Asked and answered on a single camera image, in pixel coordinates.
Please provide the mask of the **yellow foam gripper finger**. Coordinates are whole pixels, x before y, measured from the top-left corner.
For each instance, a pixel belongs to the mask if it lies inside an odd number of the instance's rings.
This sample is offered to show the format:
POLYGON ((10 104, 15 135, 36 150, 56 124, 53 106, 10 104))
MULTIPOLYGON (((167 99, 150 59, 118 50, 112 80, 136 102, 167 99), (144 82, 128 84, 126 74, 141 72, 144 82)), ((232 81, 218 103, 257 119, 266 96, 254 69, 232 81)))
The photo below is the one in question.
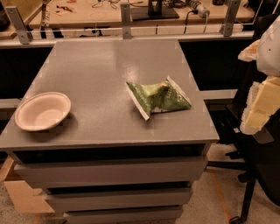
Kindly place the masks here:
POLYGON ((254 135, 280 109, 280 78, 269 76, 262 83, 254 81, 246 103, 240 130, 243 134, 254 135))
POLYGON ((249 46, 247 46, 244 50, 242 50, 238 55, 238 59, 246 62, 256 60, 256 53, 257 48, 259 46, 259 42, 260 40, 258 39, 249 46))

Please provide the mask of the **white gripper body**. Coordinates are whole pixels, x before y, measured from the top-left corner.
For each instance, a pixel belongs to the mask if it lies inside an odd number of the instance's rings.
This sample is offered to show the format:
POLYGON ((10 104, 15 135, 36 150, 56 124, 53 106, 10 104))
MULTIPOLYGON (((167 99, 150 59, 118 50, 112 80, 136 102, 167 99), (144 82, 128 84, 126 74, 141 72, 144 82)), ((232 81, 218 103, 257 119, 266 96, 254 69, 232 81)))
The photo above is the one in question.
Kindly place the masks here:
POLYGON ((280 76, 280 16, 260 38, 256 65, 260 72, 268 76, 280 76))

